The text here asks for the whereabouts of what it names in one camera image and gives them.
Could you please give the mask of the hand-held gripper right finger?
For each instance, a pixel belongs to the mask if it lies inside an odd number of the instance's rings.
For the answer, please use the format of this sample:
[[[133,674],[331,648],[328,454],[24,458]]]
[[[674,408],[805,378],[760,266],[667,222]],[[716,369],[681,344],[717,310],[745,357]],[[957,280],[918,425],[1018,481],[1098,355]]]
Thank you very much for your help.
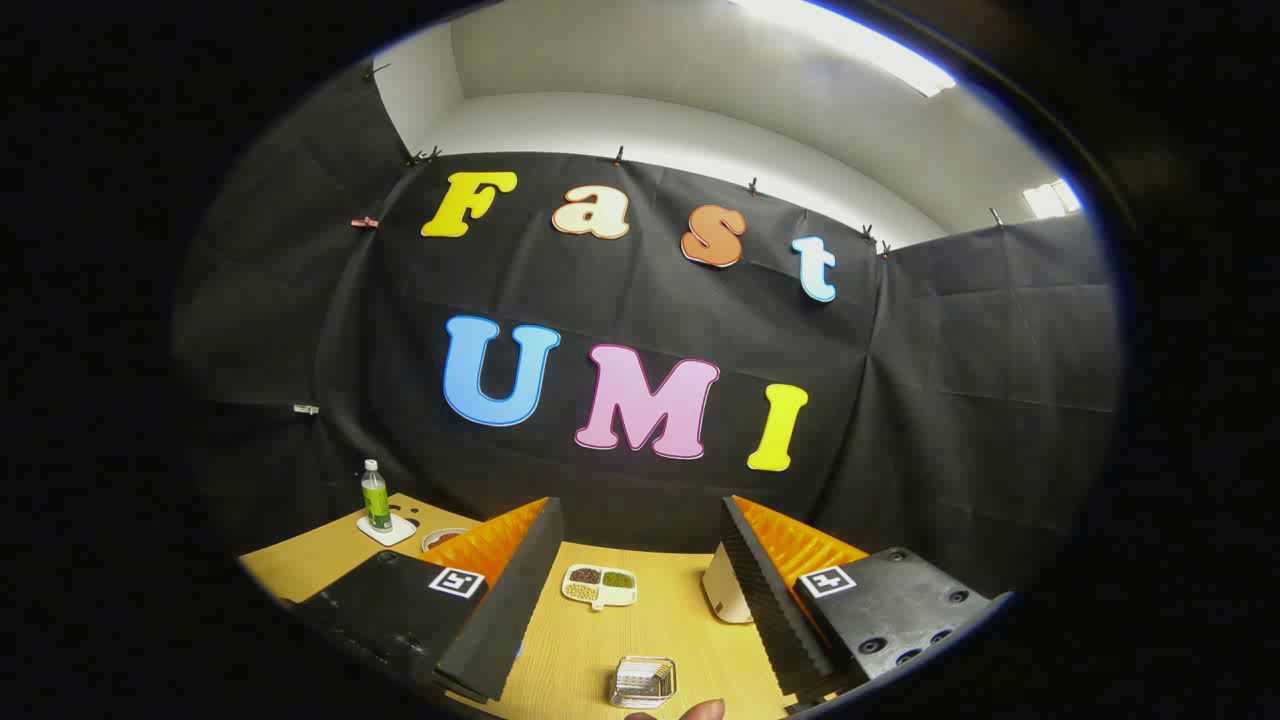
[[[868,553],[739,496],[722,501],[719,537],[794,714],[904,676],[1012,598],[902,546]]]

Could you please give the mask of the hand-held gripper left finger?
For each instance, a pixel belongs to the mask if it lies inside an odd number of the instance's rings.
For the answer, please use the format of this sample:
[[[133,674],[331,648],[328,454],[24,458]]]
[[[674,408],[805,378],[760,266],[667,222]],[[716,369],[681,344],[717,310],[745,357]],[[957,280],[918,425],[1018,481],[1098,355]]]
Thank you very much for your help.
[[[563,537],[561,501],[540,498],[416,557],[384,550],[292,609],[404,685],[495,701]]]

